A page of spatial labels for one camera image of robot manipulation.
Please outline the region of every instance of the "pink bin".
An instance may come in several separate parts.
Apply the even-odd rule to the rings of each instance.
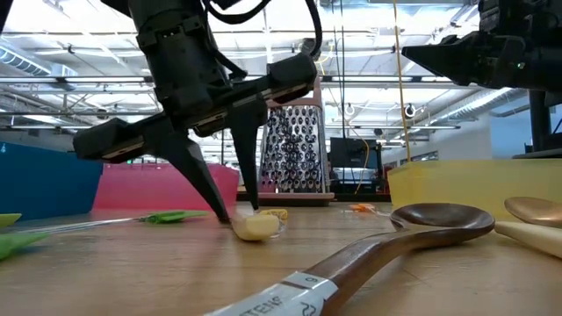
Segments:
[[[236,207],[239,173],[219,164],[208,165],[225,207]],[[170,164],[105,165],[97,187],[94,210],[203,210],[211,207]]]

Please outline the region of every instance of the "black robotic gripper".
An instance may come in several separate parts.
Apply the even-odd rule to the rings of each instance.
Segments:
[[[246,72],[218,50],[200,1],[103,2],[133,19],[163,112],[132,124],[114,118],[79,132],[74,138],[78,157],[109,163],[143,154],[162,157],[191,182],[221,222],[228,222],[201,150],[188,134],[206,137],[230,128],[246,191],[257,209],[256,137],[267,120],[266,101],[283,104],[306,95],[317,75],[313,59],[297,54],[268,65],[266,76],[243,81]]]

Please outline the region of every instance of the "label tape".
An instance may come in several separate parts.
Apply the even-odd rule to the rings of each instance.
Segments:
[[[275,284],[205,316],[320,316],[324,300],[337,291],[337,286],[330,280],[306,273],[293,273],[284,281],[307,289]]]
[[[335,285],[332,281],[303,272],[295,272],[284,278],[283,281],[314,290],[316,295],[324,299],[328,299],[337,291],[337,285]]]

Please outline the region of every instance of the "green plastic item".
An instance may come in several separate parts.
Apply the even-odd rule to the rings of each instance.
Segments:
[[[0,228],[12,225],[21,217],[19,213],[0,214]]]
[[[48,233],[2,233],[0,234],[0,260],[11,255],[15,250],[45,239]]]
[[[184,219],[206,216],[209,212],[205,211],[174,211],[151,213],[146,218],[140,219],[152,224],[171,224]]]

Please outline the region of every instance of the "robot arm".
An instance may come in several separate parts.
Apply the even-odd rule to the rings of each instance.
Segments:
[[[226,9],[240,0],[213,1]],[[269,1],[246,14],[224,15],[210,0],[104,0],[133,19],[163,112],[134,124],[115,118],[81,131],[74,138],[78,157],[111,163],[142,154],[162,157],[191,182],[221,221],[228,222],[201,150],[188,138],[188,131],[206,137],[230,128],[246,191],[257,209],[256,136],[267,119],[266,101],[283,104],[313,89],[317,73],[312,56],[320,51],[322,41],[320,18],[313,0],[305,0],[316,32],[310,54],[275,62],[268,65],[266,76],[242,81],[246,72],[220,53],[207,12],[225,23],[239,24]]]
[[[454,83],[562,90],[562,5],[548,0],[480,0],[479,31],[402,54]]]

